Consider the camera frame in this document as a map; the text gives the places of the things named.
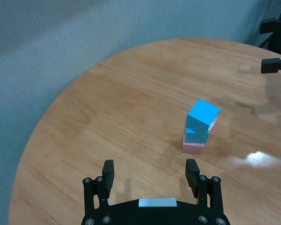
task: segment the bolt head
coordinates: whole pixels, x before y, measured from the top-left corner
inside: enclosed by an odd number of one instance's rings
[[[105,217],[103,217],[102,223],[108,224],[108,223],[110,223],[110,222],[111,222],[111,217],[110,217],[110,216],[105,216]]]
[[[217,177],[213,177],[214,182],[219,182],[220,179],[218,179]]]
[[[206,218],[205,216],[199,216],[199,221],[200,221],[201,223],[206,224],[208,220],[207,220],[207,218]]]
[[[223,220],[222,218],[217,218],[215,219],[215,221],[218,225],[226,225],[225,220]]]
[[[95,224],[95,220],[92,218],[85,221],[85,225],[94,225],[94,224]]]

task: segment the wood grain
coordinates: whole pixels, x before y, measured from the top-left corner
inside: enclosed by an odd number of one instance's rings
[[[82,179],[115,160],[110,204],[145,197],[194,203],[185,159],[222,179],[234,225],[281,225],[279,55],[216,40],[138,46],[91,68],[52,103],[33,132],[15,179],[9,224],[78,225]],[[185,115],[199,99],[222,111],[205,152],[181,152]]]

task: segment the stacked blocks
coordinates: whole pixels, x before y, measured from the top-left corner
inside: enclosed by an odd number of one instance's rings
[[[182,151],[200,154],[207,143],[209,133],[214,126],[220,108],[198,100],[186,116]]]

